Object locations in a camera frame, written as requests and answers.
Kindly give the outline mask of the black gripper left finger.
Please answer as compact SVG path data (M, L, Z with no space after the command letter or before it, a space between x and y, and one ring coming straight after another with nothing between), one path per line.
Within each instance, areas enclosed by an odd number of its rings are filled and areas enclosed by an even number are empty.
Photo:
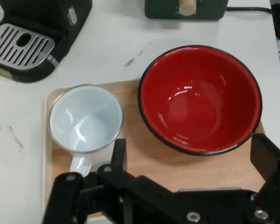
M86 177L78 172L59 175L44 213L44 224L84 224L90 214L102 212L114 224L140 223L139 207L125 186L133 176L124 171L126 140L117 139L111 163Z

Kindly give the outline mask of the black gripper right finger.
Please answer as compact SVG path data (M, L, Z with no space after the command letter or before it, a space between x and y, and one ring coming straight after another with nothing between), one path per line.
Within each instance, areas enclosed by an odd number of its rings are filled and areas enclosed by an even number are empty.
M252 223L280 224L280 149L264 134L254 134L250 160L265 180L252 200Z

